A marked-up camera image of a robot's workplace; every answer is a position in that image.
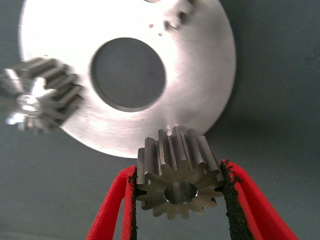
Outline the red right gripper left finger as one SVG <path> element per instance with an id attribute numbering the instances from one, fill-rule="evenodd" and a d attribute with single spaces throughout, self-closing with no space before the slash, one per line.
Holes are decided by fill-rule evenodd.
<path id="1" fill-rule="evenodd" d="M 122 240 L 137 239 L 136 178 L 137 167 L 134 165 L 118 173 L 91 225 L 86 236 L 87 240 L 113 239 L 122 202 L 124 207 L 120 238 Z"/>

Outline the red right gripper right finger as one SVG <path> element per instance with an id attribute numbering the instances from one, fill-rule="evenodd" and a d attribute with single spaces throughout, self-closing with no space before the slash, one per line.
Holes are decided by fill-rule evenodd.
<path id="1" fill-rule="evenodd" d="M 239 165 L 223 159 L 222 188 L 232 240 L 297 240 L 250 175 Z"/>

